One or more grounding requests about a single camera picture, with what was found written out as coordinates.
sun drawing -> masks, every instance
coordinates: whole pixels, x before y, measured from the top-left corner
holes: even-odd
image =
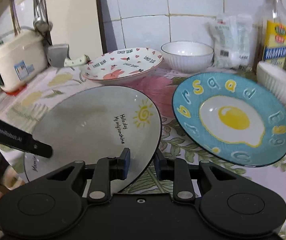
[[[148,99],[144,101],[142,99],[142,105],[139,105],[140,110],[135,111],[137,113],[137,116],[133,117],[135,119],[134,124],[136,124],[136,127],[140,127],[141,125],[145,127],[145,124],[150,124],[150,121],[148,120],[151,115],[153,115],[149,108],[152,108],[153,103],[148,104]]]

pink flower pattern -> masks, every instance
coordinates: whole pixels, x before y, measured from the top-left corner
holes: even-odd
[[[126,84],[147,95],[157,106],[159,112],[165,117],[174,117],[172,110],[172,97],[176,86],[170,86],[172,80],[163,76],[147,76]]]

floral tablecloth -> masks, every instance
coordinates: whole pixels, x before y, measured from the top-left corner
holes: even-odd
[[[218,71],[213,67],[207,70]],[[209,154],[185,134],[174,118],[171,102],[177,85],[186,77],[186,75],[176,71],[159,68],[152,75],[126,84],[126,86],[145,93],[158,107],[162,116],[163,129],[159,148],[165,157],[175,156],[194,164],[200,160],[209,160],[277,192],[286,201],[286,156],[268,167],[241,167]],[[97,86],[99,85],[83,80],[78,68],[49,68],[32,81],[27,89],[21,92],[11,105],[0,113],[0,119],[31,133],[38,121],[55,105],[71,95]],[[14,169],[22,174],[22,177],[25,177],[23,153],[3,145],[0,145],[0,151]],[[193,185],[195,193],[200,195],[196,181],[193,181]],[[152,163],[125,192],[171,193],[172,190],[173,183],[171,181],[157,180]],[[286,222],[281,229],[280,236],[286,239]]]

bunny illustration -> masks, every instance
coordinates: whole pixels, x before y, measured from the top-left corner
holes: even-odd
[[[103,76],[103,79],[114,79],[114,78],[118,78],[119,75],[123,74],[124,71],[122,71],[121,69],[117,69],[115,71],[113,71],[112,73],[106,74],[105,76]]]

cleaver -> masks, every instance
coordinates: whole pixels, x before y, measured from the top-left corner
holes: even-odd
[[[46,57],[49,64],[57,68],[80,66],[89,61],[89,58],[86,55],[77,59],[70,59],[68,52],[68,44],[53,45],[47,48]]]

